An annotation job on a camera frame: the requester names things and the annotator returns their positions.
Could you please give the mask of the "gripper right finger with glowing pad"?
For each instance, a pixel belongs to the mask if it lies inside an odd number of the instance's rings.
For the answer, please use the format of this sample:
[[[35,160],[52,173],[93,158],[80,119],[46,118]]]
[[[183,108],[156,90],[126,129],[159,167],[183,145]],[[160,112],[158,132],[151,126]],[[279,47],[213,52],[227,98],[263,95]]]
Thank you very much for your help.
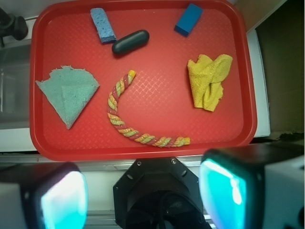
[[[302,229],[305,149],[277,142],[207,150],[199,189],[218,229]]]

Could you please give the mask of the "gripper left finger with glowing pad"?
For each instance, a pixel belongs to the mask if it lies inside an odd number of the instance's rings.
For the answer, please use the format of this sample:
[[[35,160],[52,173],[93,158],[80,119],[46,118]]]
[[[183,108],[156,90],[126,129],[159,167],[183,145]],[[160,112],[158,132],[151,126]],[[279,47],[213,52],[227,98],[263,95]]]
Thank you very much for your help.
[[[17,164],[0,170],[2,229],[82,229],[87,211],[86,178],[75,163]]]

